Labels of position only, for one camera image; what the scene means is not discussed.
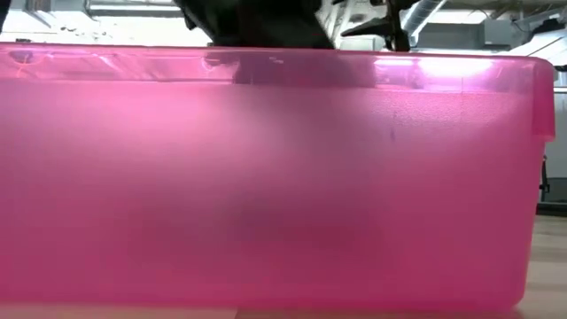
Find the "silver ventilation duct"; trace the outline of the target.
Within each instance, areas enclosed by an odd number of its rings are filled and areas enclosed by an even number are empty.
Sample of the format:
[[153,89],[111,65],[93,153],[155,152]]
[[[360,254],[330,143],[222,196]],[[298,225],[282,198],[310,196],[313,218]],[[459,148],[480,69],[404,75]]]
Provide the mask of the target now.
[[433,14],[440,10],[447,0],[418,0],[401,19],[401,27],[408,36],[418,36]]

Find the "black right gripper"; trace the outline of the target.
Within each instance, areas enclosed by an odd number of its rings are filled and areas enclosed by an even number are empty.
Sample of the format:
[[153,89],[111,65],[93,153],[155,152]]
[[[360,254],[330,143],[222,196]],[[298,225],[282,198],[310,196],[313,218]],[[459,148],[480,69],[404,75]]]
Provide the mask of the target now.
[[374,18],[356,27],[343,31],[343,37],[359,35],[378,35],[385,39],[389,51],[408,52],[410,44],[407,32],[402,28],[400,12],[413,5],[413,0],[385,0],[387,12],[385,18]]

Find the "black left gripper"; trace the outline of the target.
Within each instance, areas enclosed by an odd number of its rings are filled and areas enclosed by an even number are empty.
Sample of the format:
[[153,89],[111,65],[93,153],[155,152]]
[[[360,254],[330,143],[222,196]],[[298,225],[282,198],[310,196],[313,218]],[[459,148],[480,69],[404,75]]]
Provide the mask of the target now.
[[316,17],[322,0],[172,0],[187,28],[215,46],[333,49]]

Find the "grey ventilation unit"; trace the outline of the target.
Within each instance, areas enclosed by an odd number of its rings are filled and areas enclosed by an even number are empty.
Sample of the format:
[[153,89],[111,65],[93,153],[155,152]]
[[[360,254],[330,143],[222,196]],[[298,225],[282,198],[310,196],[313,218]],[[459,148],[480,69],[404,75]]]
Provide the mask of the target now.
[[530,35],[504,19],[485,19],[478,24],[428,23],[416,36],[416,48],[509,51],[525,43]]

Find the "red translucent plastic bin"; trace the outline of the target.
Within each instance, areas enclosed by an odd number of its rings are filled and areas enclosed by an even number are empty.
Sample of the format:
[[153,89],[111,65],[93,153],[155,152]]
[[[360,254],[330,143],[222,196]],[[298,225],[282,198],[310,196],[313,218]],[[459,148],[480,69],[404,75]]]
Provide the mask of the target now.
[[0,303],[514,307],[554,72],[0,43]]

